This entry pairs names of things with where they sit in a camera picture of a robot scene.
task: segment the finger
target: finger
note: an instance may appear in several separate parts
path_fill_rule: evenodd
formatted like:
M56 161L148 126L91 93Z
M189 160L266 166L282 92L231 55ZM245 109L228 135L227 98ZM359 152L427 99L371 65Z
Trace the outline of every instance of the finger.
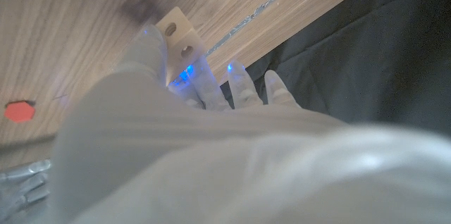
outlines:
M235 108L263 105L263 101L255 90L254 82L240 62L233 61L228 65L227 71Z
M168 90L180 97L188 106L204 109L204 104L197 96L196 89L185 71L169 83Z
M50 194L50 190L47 187L47 184L42 185L41 187L38 187L34 190L32 190L31 192L28 192L25 195L26 198L26 204L32 204L35 203L36 201L39 201L41 199L44 199L45 197L49 196Z
M197 95L205 104L205 109L210 111L232 109L226 98L224 98L224 94L219 88L213 73L211 73L209 64L204 56L201 56L192 66L188 66L187 72Z
M273 70L265 73L266 95L268 104L282 104L291 107L301 107L297 104L295 98L287 90L287 87Z
M123 60L115 71L147 73L165 87L167 62L168 51L163 35L155 26L146 25L125 49Z
M49 176L44 172L33 175L31 178L27 179L26 181L22 182L19 185L17 195L20 195L20 196L25 195L32 189L35 189L35 188L43 185L48 179L49 179Z
M51 162L49 159L28 163L0 173L0 182L16 182L28 178L36 173L46 171L50 169L50 167Z

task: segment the wood grain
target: wood grain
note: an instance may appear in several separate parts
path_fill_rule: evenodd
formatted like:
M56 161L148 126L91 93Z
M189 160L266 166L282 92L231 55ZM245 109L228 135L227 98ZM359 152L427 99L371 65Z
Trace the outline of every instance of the wood grain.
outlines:
M36 103L30 122L0 118L0 169L48 157L51 143L39 139L112 71L144 22L179 6L208 48L265 1L0 0L0 102ZM230 60L248 66L340 1L277 0L210 55L216 77L224 81Z

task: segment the red knob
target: red knob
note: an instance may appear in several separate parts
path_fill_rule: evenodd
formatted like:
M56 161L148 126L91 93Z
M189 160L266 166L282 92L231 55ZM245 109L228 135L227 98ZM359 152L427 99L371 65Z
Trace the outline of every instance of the red knob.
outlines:
M30 121L33 119L34 114L35 108L26 101L9 103L5 109L5 116L16 123Z

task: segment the blue led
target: blue led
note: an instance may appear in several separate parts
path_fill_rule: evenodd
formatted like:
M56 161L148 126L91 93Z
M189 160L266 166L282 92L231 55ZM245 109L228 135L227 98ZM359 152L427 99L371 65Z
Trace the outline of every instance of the blue led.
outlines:
M182 80L188 80L188 74L187 74L185 71L183 71L183 72L180 74L180 77L182 78Z
M192 74L192 66L189 65L189 66L186 68L186 71L188 72L188 74Z

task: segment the dark fabric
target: dark fabric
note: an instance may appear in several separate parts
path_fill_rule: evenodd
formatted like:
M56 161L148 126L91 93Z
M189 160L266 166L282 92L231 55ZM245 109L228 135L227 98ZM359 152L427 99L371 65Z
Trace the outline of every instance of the dark fabric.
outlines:
M303 108L451 135L451 0L344 0L248 67L264 102L269 69Z

